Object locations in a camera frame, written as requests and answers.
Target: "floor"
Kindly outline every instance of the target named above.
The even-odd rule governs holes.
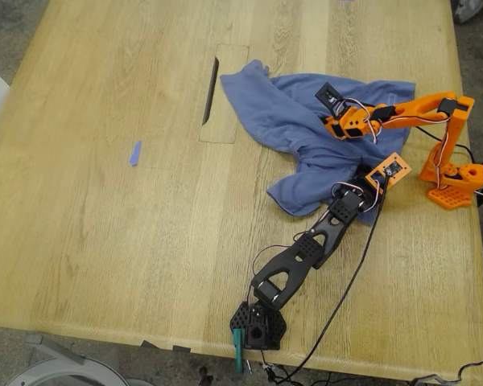
[[[35,31],[47,0],[0,0],[0,76],[10,84],[27,45]],[[464,90],[476,99],[469,121],[471,147],[477,159],[483,159],[483,11],[469,23],[456,26],[460,68]],[[483,206],[480,208],[483,236]],[[16,373],[39,361],[42,356],[23,343],[25,333],[0,328],[0,385],[6,384]],[[105,361],[119,369],[125,377],[150,381],[156,386],[198,385],[198,371],[202,366],[214,376],[213,384],[266,384],[266,376],[257,363],[252,363],[253,375],[238,376],[231,359],[193,355],[153,348],[122,346],[83,339],[52,337],[77,354]],[[305,385],[326,379],[327,372],[303,370],[296,380]],[[332,374],[332,380],[345,378]],[[404,382],[365,378],[341,385],[404,385]]]

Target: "blue cloth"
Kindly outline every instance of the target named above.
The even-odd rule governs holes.
[[[315,93],[329,82],[343,97],[376,105],[409,101],[415,84],[357,80],[321,74],[296,74],[268,78],[268,67],[253,60],[240,72],[222,75],[225,95],[250,136],[271,149],[293,154],[294,175],[274,183],[267,193],[287,213],[303,216],[320,201],[331,201],[334,183],[351,179],[361,162],[376,166],[393,152],[400,152],[409,129],[383,130],[374,145],[372,136],[335,139],[320,121],[328,110]],[[372,213],[360,216],[370,221]]]

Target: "perforated bracket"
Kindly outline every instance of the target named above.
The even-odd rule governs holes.
[[[310,268],[320,268],[336,250],[364,200],[352,191],[346,191],[342,197],[335,199],[309,231],[272,258],[254,276],[250,282],[254,296],[266,306],[280,310],[303,284]],[[322,243],[315,239],[317,236],[324,238]],[[283,289],[271,281],[280,273],[288,275]]]

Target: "wooden table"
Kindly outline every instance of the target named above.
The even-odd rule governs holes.
[[[52,0],[0,114],[0,326],[233,356],[228,323],[254,254],[289,243],[318,213],[291,218],[266,195],[294,160],[247,135],[219,83],[202,126],[215,56],[220,74],[260,59],[272,76],[461,94],[441,0]],[[414,131],[402,155],[418,172],[432,145]],[[454,379],[483,359],[477,209],[445,211],[424,197],[429,186],[410,173],[390,191],[309,367]],[[310,350],[368,231],[353,224],[310,272],[268,360],[298,364]],[[465,375],[483,384],[483,368]]]

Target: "robotic arm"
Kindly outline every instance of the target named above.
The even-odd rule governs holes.
[[[436,183],[427,197],[453,209],[470,205],[474,191],[483,188],[483,164],[457,166],[450,161],[474,99],[466,96],[456,99],[454,92],[439,92],[396,105],[369,106],[342,97],[330,84],[325,84],[316,97],[332,114],[324,119],[325,128],[340,140],[372,134],[376,142],[383,129],[445,123],[442,141],[433,147],[419,174],[423,181]]]

